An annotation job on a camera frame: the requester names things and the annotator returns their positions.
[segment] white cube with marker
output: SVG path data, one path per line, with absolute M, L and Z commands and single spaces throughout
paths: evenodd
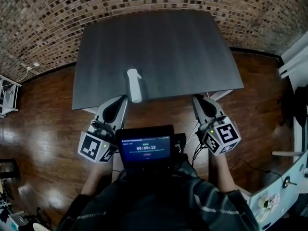
M 240 133 L 229 119 L 226 123 L 207 129 L 202 139 L 215 156 L 231 151 L 240 141 Z
M 117 146 L 81 132 L 78 154 L 95 163 L 106 163 L 117 150 Z

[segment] curved brick wall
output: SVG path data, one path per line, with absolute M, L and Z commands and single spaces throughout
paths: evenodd
M 15 81 L 76 61 L 84 26 L 160 9 L 211 12 L 230 46 L 281 53 L 308 29 L 308 0 L 0 0 L 0 74 Z

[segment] wooden floor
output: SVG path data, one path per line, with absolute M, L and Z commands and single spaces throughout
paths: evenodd
M 229 167 L 243 158 L 253 167 L 283 173 L 291 164 L 271 152 L 293 150 L 292 131 L 279 127 L 282 119 L 278 100 L 286 82 L 277 74 L 273 58 L 235 52 L 234 58 L 244 82 L 219 103 L 236 122 L 242 141 L 227 154 Z M 22 87 L 19 111 L 0 120 L 0 157 L 14 157 L 21 181 L 12 181 L 16 208 L 32 214 L 41 207 L 52 219 L 61 219 L 80 193 L 92 163 L 77 154 L 80 132 L 86 131 L 93 115 L 72 110 L 74 68 L 66 68 Z M 176 133 L 190 135 L 196 125 L 191 97 L 132 104 L 126 128 L 173 124 Z M 186 146 L 191 156 L 199 144 L 194 135 Z M 114 169 L 120 169 L 116 162 Z M 207 178 L 207 150 L 195 163 L 199 175 Z M 249 168 L 243 161 L 231 172 L 236 184 L 254 192 L 277 176 Z

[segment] table leg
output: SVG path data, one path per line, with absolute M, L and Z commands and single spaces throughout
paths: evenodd
M 214 101 L 217 101 L 218 99 L 221 99 L 223 96 L 226 96 L 228 93 L 232 92 L 233 90 L 221 90 L 215 92 L 212 96 L 210 96 L 211 99 Z
M 5 206 L 9 206 L 9 205 L 11 205 L 11 203 L 1 204 L 0 207 L 5 207 Z
M 301 156 L 303 152 L 272 152 L 273 156 Z
M 87 111 L 87 112 L 90 112 L 92 114 L 96 114 L 97 110 L 98 110 L 98 107 L 92 107 L 92 108 L 85 108 L 85 109 L 82 109 L 84 111 Z

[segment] timer display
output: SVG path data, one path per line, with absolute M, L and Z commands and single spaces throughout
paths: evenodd
M 170 157 L 170 137 L 142 138 L 121 141 L 127 161 L 141 161 Z

